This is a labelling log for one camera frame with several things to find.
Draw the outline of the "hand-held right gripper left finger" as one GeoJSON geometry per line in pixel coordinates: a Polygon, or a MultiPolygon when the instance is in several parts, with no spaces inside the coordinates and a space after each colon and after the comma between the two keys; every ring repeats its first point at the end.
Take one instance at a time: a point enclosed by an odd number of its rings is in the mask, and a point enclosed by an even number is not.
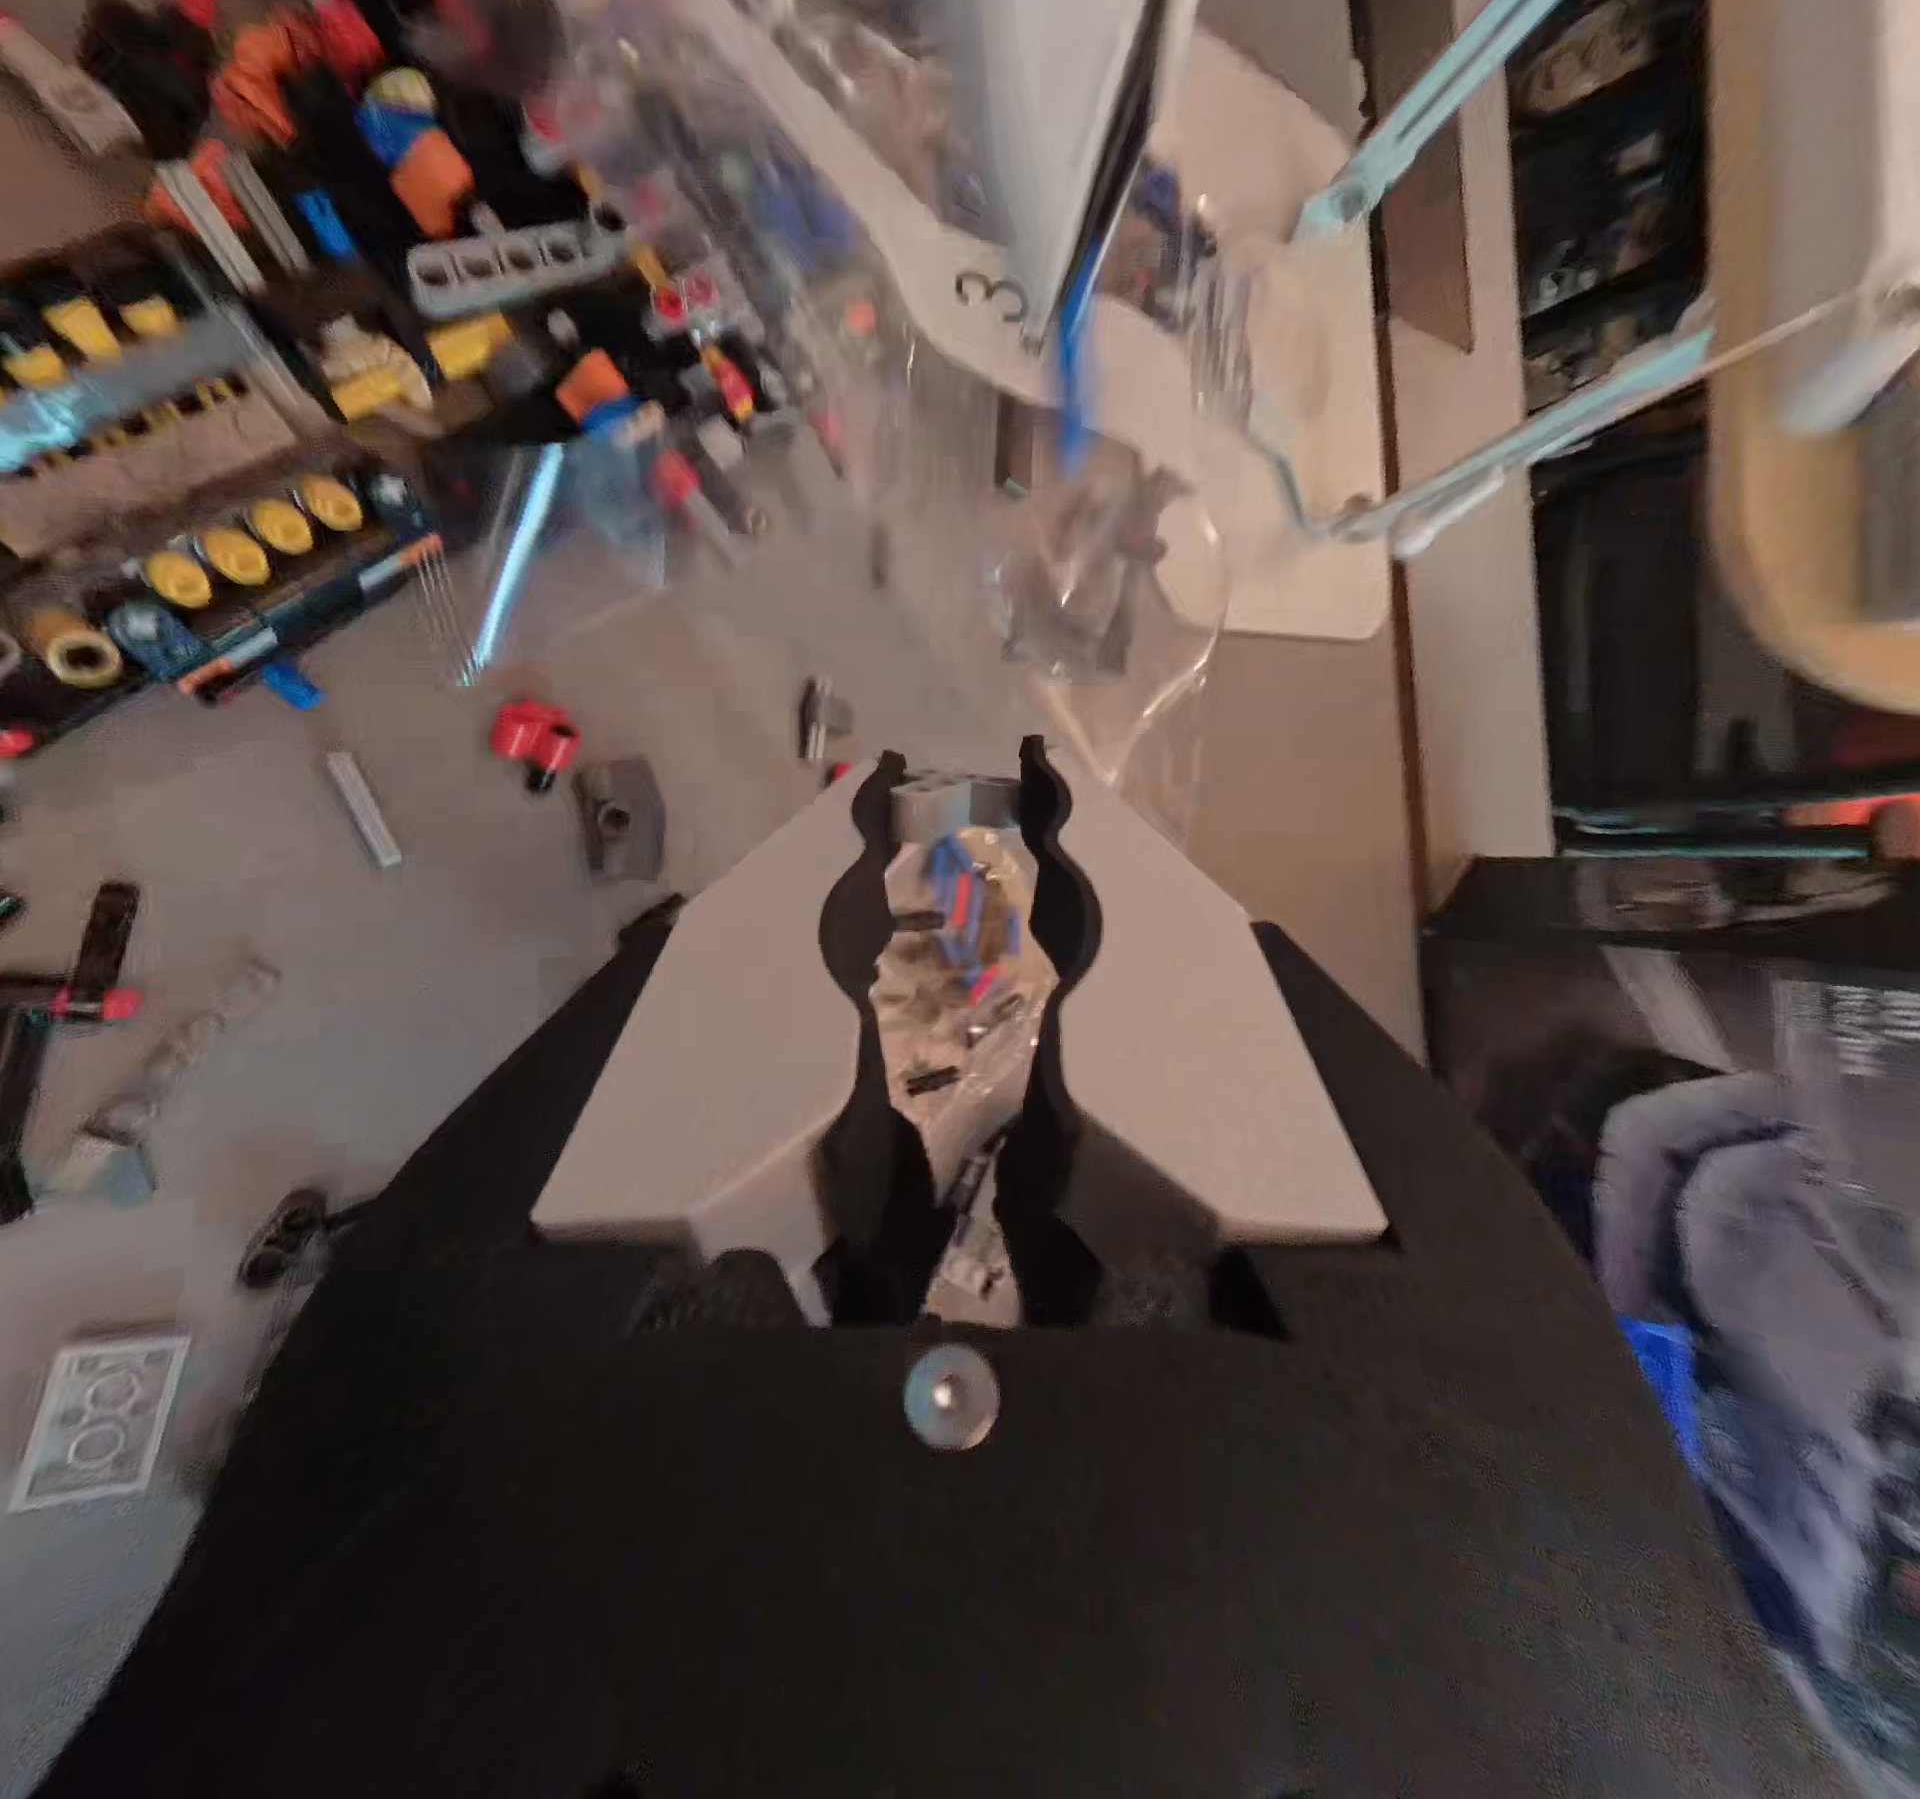
{"type": "Polygon", "coordinates": [[[531,1220],[770,1256],[814,1323],[911,1323],[941,1260],[875,1016],[902,755],[821,790],[662,937],[531,1220]]]}

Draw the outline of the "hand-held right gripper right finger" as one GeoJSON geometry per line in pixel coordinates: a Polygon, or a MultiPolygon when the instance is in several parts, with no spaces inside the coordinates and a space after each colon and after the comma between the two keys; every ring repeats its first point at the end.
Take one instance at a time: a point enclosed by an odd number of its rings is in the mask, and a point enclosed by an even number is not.
{"type": "Polygon", "coordinates": [[[995,1220],[1023,1326],[1279,1326],[1273,1253],[1388,1217],[1258,925],[1083,763],[1019,748],[1053,968],[995,1220]]]}

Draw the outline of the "large clear white-label plastic bag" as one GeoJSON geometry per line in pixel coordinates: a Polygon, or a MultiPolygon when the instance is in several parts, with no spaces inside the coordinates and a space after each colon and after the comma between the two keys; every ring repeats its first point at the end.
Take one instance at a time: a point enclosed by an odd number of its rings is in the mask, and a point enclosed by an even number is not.
{"type": "MultiPolygon", "coordinates": [[[[1206,226],[1171,159],[1154,149],[1134,182],[1075,341],[1023,344],[1025,305],[1007,272],[1004,229],[990,212],[985,233],[945,223],[897,171],[893,133],[854,117],[851,95],[827,95],[824,68],[803,65],[800,40],[782,0],[552,0],[563,35],[563,65],[584,68],[592,48],[628,48],[641,85],[666,98],[687,127],[763,121],[795,149],[854,217],[879,254],[893,294],[918,328],[956,370],[972,371],[1004,399],[1058,413],[1062,438],[1078,426],[1126,447],[1142,472],[1178,484],[1197,514],[1197,483],[1186,425],[1197,407],[1189,324],[1206,305],[1207,272],[1223,263],[1222,233],[1206,226]]],[[[948,72],[948,108],[958,117],[974,167],[982,171],[961,108],[956,72],[941,32],[941,3],[918,0],[948,72]]],[[[1201,518],[1197,544],[1176,536],[1163,590],[1171,602],[1201,599],[1226,552],[1201,518]]],[[[1222,606],[1201,633],[1226,633],[1222,606]]]]}

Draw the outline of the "small clear zip bag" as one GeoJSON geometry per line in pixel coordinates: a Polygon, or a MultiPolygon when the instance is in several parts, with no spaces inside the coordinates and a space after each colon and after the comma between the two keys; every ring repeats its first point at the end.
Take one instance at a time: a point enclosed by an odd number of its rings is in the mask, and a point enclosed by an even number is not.
{"type": "Polygon", "coordinates": [[[897,929],[873,1008],[893,1109],[918,1128],[951,1233],[924,1314],[1012,1330],[1023,1296],[995,1212],[995,1162],[1025,1109],[1051,958],[1030,934],[1032,857],[1016,831],[961,828],[902,847],[886,872],[897,929]]]}

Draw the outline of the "light grey lego beam blue pin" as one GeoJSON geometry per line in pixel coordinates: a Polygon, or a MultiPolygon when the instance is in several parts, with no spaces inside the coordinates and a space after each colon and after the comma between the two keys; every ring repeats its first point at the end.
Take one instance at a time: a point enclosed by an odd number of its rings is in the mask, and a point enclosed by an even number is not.
{"type": "Polygon", "coordinates": [[[935,847],[965,831],[1019,831],[1023,783],[1004,775],[911,773],[888,797],[897,847],[935,847]]]}

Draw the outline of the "dark grey angled lego piece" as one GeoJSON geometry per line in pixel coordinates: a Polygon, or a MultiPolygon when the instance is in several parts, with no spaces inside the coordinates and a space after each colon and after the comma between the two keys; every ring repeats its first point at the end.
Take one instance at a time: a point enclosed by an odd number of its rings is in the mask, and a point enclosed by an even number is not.
{"type": "Polygon", "coordinates": [[[575,777],[572,794],[589,881],[661,881],[666,807],[648,758],[589,763],[575,777]]]}

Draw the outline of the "light grey lego stick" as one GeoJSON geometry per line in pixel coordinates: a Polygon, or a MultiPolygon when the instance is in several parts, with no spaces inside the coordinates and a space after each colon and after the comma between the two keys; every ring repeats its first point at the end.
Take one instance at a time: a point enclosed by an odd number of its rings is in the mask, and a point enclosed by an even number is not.
{"type": "Polygon", "coordinates": [[[382,872],[398,869],[404,864],[404,851],[356,758],[349,752],[328,752],[322,758],[322,769],[370,862],[382,872]]]}

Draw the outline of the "grey two-hole lego connector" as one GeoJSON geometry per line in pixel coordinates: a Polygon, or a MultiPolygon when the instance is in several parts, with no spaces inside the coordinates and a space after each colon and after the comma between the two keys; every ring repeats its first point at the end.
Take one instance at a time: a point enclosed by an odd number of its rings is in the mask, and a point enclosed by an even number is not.
{"type": "Polygon", "coordinates": [[[276,1291],[326,1256],[332,1232],[332,1208],[322,1190],[302,1187],[287,1195],[242,1253],[234,1280],[247,1293],[276,1291]]]}

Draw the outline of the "grey narrow studded lego plate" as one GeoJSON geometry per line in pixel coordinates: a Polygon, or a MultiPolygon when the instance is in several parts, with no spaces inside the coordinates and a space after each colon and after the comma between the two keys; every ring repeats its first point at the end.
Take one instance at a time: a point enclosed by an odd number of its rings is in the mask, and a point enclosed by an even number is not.
{"type": "Polygon", "coordinates": [[[277,967],[249,958],[201,1012],[174,1025],[42,1169],[35,1205],[148,1205],[157,1195],[149,1143],[160,1116],[212,1051],[276,997],[280,983],[277,967]]]}

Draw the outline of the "light grey five-hole lego beam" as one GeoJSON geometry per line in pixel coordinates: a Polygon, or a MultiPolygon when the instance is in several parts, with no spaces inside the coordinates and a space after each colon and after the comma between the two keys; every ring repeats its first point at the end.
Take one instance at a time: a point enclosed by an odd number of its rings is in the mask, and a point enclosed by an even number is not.
{"type": "Polygon", "coordinates": [[[600,199],[576,221],[419,244],[406,294],[424,322],[461,322],[598,284],[635,244],[635,217],[600,199]]]}

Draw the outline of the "black lego beams red pins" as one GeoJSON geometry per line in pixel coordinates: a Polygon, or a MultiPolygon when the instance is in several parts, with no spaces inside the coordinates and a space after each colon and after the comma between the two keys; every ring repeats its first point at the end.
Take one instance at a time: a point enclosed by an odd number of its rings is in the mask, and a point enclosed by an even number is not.
{"type": "Polygon", "coordinates": [[[26,1128],[56,1033],[64,1027],[123,1025],[140,1013],[143,995],[122,983],[140,887],[123,881],[99,886],[68,971],[2,971],[2,1222],[35,1211],[26,1173],[26,1128]]]}

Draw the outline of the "scattered loose lego pieces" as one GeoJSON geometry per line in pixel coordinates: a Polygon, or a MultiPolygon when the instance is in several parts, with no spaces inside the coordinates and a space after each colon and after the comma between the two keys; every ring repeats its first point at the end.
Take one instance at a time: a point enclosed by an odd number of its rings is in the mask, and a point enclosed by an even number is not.
{"type": "Polygon", "coordinates": [[[467,673],[501,650],[569,498],[640,581],[682,542],[744,563],[776,518],[763,477],[803,453],[847,467],[827,333],[871,349],[881,328],[851,217],[770,138],[703,155],[659,106],[640,112],[653,128],[635,182],[575,165],[556,115],[496,87],[509,15],[539,10],[302,0],[225,30],[220,0],[87,0],[74,55],[6,10],[6,77],[80,151],[153,167],[143,221],[116,230],[177,235],[242,295],[300,275],[381,280],[438,371],[421,429],[452,494],[530,472],[492,521],[467,673]],[[461,322],[414,310],[414,247],[576,221],[600,199],[638,223],[604,280],[461,322]]]}

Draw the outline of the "light grey rectangular lego plate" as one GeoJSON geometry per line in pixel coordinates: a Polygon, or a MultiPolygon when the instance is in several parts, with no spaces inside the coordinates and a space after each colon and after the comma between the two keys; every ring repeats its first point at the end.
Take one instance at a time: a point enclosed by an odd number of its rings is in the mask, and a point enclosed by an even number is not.
{"type": "Polygon", "coordinates": [[[8,1513],[149,1491],[191,1353],[186,1334],[95,1335],[50,1363],[8,1513]]]}

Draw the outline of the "black yellow lego engine assembly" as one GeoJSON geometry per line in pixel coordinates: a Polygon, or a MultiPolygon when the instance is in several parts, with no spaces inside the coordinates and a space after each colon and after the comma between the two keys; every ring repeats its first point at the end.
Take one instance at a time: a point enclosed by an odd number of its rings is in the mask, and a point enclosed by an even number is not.
{"type": "Polygon", "coordinates": [[[402,593],[446,637],[436,383],[370,275],[242,295],[131,229],[8,263],[6,763],[144,691],[294,700],[300,657],[402,593]]]}

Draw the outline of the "white articulated desk stand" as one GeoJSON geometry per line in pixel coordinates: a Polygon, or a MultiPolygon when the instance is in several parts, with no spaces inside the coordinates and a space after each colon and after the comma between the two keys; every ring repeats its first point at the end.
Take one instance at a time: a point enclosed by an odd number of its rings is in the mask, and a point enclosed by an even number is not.
{"type": "Polygon", "coordinates": [[[1156,149],[1222,233],[1223,263],[1189,324],[1197,407],[1182,472],[1223,547],[1228,631],[1371,637],[1392,560],[1421,556],[1532,467],[1717,374],[1705,280],[1677,333],[1596,384],[1405,491],[1384,487],[1375,212],[1561,3],[1485,0],[1353,149],[1236,49],[1193,38],[1171,138],[1156,149]]]}

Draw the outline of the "dark shelf unit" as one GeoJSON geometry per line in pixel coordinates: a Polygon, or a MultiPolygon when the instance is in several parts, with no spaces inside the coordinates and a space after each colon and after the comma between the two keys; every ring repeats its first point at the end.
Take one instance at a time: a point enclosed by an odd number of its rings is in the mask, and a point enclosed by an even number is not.
{"type": "MultiPolygon", "coordinates": [[[[1705,289],[1705,0],[1567,0],[1506,72],[1522,383],[1545,413],[1705,289]]],[[[1617,817],[1698,769],[1701,387],[1531,474],[1548,805],[1617,817]]]]}

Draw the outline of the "blue storage bin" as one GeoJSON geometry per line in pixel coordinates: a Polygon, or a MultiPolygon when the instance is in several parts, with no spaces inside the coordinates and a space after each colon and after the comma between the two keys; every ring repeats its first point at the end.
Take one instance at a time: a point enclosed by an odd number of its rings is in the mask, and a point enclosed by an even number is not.
{"type": "Polygon", "coordinates": [[[1667,1420],[1683,1465],[1694,1480],[1709,1474],[1701,1429],[1701,1384],[1693,1330],[1663,1321],[1617,1317],[1653,1398],[1667,1420]]]}

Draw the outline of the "cream rounded object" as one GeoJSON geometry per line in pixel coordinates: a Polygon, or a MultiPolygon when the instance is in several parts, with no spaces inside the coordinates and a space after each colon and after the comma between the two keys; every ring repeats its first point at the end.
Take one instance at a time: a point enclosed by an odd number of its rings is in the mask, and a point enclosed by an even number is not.
{"type": "Polygon", "coordinates": [[[1866,413],[1916,370],[1916,0],[1709,0],[1709,539],[1791,673],[1916,716],[1863,597],[1866,413]]]}

